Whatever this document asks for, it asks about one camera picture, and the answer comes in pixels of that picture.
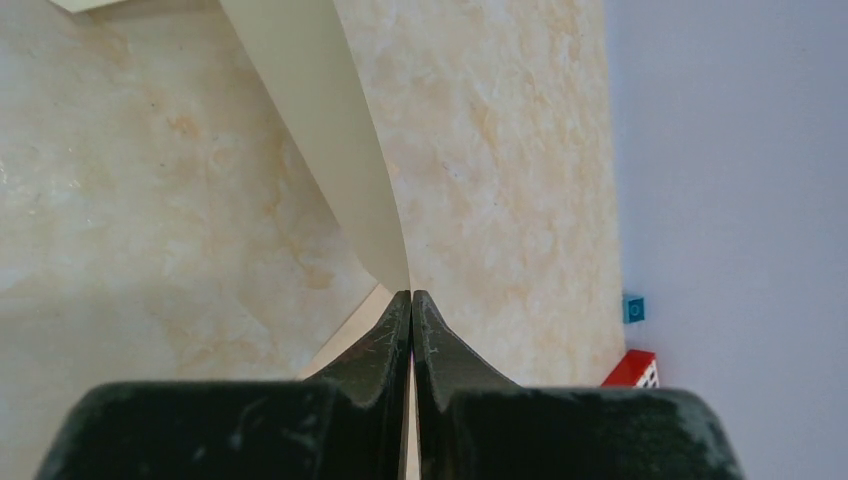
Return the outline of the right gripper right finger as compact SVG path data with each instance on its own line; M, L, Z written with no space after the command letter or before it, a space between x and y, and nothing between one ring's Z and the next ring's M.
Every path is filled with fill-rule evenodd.
M523 387L411 303L425 479L740 479L715 413L674 389Z

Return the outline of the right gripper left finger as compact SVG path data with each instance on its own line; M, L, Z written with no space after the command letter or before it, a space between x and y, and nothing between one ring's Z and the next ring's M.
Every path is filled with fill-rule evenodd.
M303 380L99 385L68 412L40 479L400 479L411 300Z

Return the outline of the letter sheet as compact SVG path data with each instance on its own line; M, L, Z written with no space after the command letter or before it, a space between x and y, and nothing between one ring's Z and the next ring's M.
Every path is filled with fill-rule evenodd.
M335 4L222 7L362 265L384 287L409 289L387 164Z

